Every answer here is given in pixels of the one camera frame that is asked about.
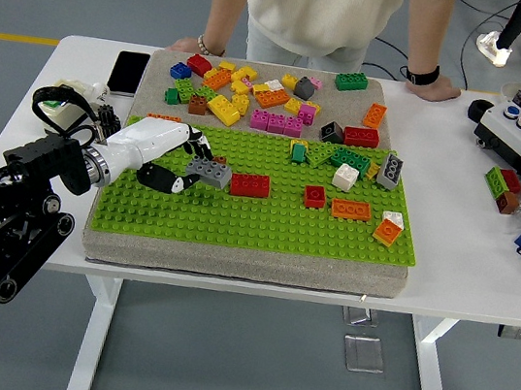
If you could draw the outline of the person's right hand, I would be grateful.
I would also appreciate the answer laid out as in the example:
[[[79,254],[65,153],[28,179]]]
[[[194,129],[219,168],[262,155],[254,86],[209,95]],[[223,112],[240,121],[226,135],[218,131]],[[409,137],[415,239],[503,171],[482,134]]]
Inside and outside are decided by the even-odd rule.
[[[178,39],[173,44],[166,46],[166,49],[195,54],[202,52],[198,43],[198,39],[190,37]]]

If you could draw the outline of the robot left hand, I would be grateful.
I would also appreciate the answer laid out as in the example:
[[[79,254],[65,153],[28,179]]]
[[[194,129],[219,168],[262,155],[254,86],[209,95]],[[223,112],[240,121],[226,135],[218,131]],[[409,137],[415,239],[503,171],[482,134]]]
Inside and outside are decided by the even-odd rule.
[[[106,144],[90,148],[90,152],[98,154],[100,177],[95,183],[100,187],[109,185],[123,171],[134,169],[138,181],[146,187],[165,194],[180,193],[196,182],[198,175],[180,177],[153,163],[179,147],[188,154],[213,159],[209,141],[201,130],[158,117],[144,117],[111,135]]]

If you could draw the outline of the person's left hand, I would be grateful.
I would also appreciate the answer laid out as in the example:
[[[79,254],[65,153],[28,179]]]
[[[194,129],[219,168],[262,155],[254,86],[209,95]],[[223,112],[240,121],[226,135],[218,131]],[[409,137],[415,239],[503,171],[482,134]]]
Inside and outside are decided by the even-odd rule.
[[[450,78],[444,76],[440,76],[435,82],[425,85],[416,85],[410,81],[406,81],[406,89],[428,102],[443,102],[454,98],[456,99],[462,92],[461,88],[453,85]]]

